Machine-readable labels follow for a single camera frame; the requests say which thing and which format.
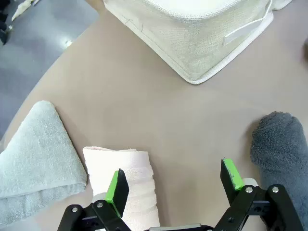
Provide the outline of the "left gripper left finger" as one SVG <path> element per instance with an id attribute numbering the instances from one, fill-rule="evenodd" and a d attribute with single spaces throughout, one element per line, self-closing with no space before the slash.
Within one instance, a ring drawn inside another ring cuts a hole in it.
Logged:
<path id="1" fill-rule="evenodd" d="M 125 172 L 115 171 L 107 193 L 83 208 L 69 205 L 60 221 L 59 231 L 129 231 L 122 220 L 127 203 L 129 186 Z"/>

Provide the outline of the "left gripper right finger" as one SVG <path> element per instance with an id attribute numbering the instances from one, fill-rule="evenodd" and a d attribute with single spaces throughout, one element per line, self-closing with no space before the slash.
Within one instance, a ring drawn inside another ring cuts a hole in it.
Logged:
<path id="1" fill-rule="evenodd" d="M 302 231 L 304 228 L 289 194 L 281 184 L 264 190 L 245 185 L 233 161 L 221 160 L 220 179 L 230 207 L 215 231 L 240 231 L 249 216 L 259 216 L 268 231 Z"/>

